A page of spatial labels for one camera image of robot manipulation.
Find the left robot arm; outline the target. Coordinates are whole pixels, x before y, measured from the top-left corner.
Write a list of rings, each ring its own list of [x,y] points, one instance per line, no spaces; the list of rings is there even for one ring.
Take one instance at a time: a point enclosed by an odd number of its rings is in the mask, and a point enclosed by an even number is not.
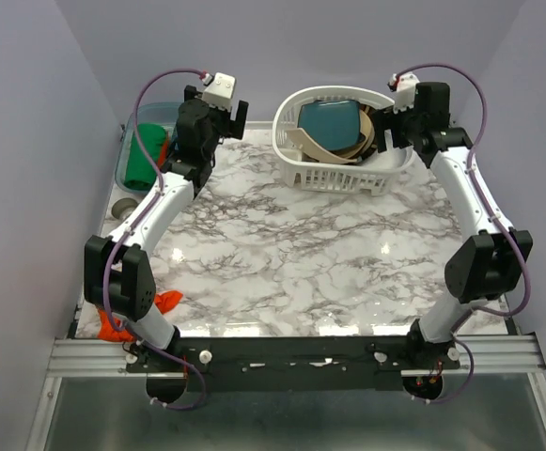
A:
[[[155,304],[149,257],[175,217],[206,185],[217,147],[227,138],[242,138],[248,104],[240,101],[234,107],[234,91],[234,78],[224,74],[217,74],[203,91],[186,87],[176,140],[154,185],[122,225],[85,245],[85,299],[113,325],[149,345],[148,360],[161,371],[179,363],[179,330]]]

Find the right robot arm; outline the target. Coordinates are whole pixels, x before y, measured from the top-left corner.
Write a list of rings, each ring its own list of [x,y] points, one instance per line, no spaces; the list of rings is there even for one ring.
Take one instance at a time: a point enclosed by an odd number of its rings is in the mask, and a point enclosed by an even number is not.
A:
[[[476,310],[512,291],[533,246],[495,203],[480,175],[468,133],[450,123],[450,87],[421,82],[412,73],[390,81],[393,105],[374,113],[379,151],[411,148],[442,185],[460,226],[462,244],[445,264],[445,291],[414,322],[404,345],[406,361],[428,366],[438,350]]]

